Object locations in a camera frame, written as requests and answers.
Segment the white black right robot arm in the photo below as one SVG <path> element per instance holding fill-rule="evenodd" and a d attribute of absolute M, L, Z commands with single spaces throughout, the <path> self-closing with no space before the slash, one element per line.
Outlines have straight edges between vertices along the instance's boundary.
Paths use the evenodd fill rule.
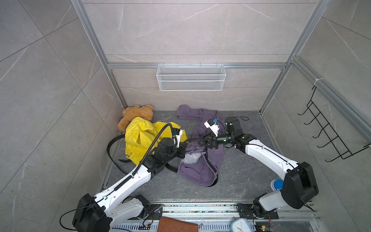
<path fill-rule="evenodd" d="M 244 133 L 238 117 L 226 118 L 221 126 L 219 122 L 217 119 L 204 122 L 211 133 L 203 136 L 199 145 L 218 148 L 220 145 L 230 144 L 269 167 L 283 180 L 281 189 L 265 193 L 254 200 L 252 212 L 255 217 L 263 218 L 285 206 L 301 209 L 318 195 L 319 189 L 310 164 L 286 158 L 265 146 L 257 137 Z"/>

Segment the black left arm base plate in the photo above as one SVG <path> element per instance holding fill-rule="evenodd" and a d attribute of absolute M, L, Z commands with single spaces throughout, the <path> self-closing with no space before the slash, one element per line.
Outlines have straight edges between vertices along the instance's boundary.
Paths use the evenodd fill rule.
<path fill-rule="evenodd" d="M 147 205 L 136 219 L 145 220 L 148 218 L 151 219 L 152 217 L 154 217 L 154 219 L 159 219 L 162 216 L 163 207 L 163 204 Z"/>

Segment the yellow trousers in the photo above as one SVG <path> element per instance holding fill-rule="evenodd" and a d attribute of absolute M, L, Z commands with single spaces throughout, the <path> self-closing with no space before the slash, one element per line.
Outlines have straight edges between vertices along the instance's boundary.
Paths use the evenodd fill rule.
<path fill-rule="evenodd" d="M 133 119 L 125 131 L 126 158 L 138 165 L 165 125 L 165 122 L 151 123 L 140 117 Z"/>

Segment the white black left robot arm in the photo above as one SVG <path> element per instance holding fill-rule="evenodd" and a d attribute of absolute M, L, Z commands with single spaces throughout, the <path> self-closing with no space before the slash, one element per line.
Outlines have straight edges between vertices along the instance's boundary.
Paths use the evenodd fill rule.
<path fill-rule="evenodd" d="M 77 208 L 72 210 L 71 231 L 108 232 L 128 219 L 146 215 L 150 205 L 146 198 L 138 195 L 128 202 L 125 200 L 164 170 L 169 161 L 185 156 L 187 143 L 181 142 L 185 132 L 171 123 L 165 124 L 160 132 L 163 133 L 167 128 L 170 129 L 170 137 L 160 139 L 157 135 L 131 172 L 102 192 L 94 196 L 86 194 L 79 200 Z"/>

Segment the brown leather wallet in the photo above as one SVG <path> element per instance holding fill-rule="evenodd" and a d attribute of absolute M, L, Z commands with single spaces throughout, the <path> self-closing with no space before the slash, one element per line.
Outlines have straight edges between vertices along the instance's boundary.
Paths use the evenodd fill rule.
<path fill-rule="evenodd" d="M 194 223 L 184 222 L 169 217 L 162 217 L 159 221 L 157 232 L 198 232 L 199 226 Z"/>

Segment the white clock at bottom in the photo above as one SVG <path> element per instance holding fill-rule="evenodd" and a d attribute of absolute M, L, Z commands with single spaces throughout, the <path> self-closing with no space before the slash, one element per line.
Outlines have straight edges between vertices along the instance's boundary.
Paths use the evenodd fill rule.
<path fill-rule="evenodd" d="M 253 227 L 245 218 L 239 218 L 230 225 L 231 232 L 253 232 Z"/>

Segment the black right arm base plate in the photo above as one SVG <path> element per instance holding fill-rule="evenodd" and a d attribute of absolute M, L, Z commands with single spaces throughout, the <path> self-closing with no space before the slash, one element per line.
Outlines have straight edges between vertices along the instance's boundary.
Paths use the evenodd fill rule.
<path fill-rule="evenodd" d="M 276 210 L 261 211 L 260 208 L 254 204 L 238 203 L 236 209 L 239 216 L 245 219 L 279 219 Z"/>

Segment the purple jacket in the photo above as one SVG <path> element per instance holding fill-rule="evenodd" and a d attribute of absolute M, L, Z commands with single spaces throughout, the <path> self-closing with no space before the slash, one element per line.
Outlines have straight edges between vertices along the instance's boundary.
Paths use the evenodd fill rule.
<path fill-rule="evenodd" d="M 194 109 L 188 105 L 181 105 L 178 107 L 176 113 L 180 119 L 194 119 L 198 121 L 198 124 L 193 129 L 191 139 L 202 138 L 212 132 L 204 125 L 208 120 L 217 119 L 217 125 L 220 127 L 219 132 L 225 132 L 225 121 L 216 110 Z M 224 147 L 220 145 L 218 148 L 210 149 L 199 146 L 198 141 L 193 140 L 188 143 L 186 153 L 189 155 L 199 153 L 201 156 L 193 164 L 182 161 L 177 173 L 199 186 L 214 186 L 218 180 L 219 169 L 224 161 Z"/>

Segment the brown teddy bear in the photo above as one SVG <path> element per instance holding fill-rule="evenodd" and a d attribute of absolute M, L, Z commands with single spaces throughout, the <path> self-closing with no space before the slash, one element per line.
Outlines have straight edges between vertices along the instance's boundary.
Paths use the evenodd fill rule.
<path fill-rule="evenodd" d="M 151 121 L 153 118 L 153 106 L 146 105 L 140 106 L 135 105 L 133 107 L 128 107 L 122 110 L 122 119 L 119 121 L 117 128 L 120 132 L 125 132 L 127 126 L 133 121 L 136 117 Z"/>

